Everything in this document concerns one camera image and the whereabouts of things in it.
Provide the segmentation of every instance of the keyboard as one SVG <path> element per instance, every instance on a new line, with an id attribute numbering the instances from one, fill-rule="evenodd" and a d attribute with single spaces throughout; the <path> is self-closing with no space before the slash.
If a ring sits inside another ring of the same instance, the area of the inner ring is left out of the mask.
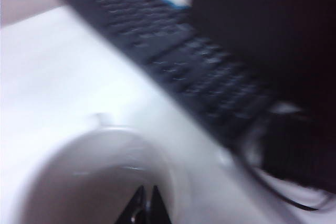
<path id="1" fill-rule="evenodd" d="M 66 1 L 224 146 L 239 144 L 275 101 L 269 83 L 188 22 L 189 9 L 168 0 Z"/>

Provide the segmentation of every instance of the desk surface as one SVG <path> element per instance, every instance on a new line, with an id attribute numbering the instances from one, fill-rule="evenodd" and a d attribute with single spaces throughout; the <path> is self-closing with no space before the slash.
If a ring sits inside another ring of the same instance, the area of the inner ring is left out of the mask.
<path id="1" fill-rule="evenodd" d="M 268 202 L 246 192 L 257 189 L 239 182 L 230 155 L 69 7 L 3 28 L 1 55 L 2 223 L 16 223 L 45 161 L 73 137 L 94 129 L 93 115 L 100 112 L 110 113 L 115 125 L 139 130 L 188 171 L 203 199 L 194 215 L 210 208 L 218 223 L 276 223 Z M 335 212 L 290 209 L 288 214 L 293 211 L 306 223 L 336 219 Z"/>

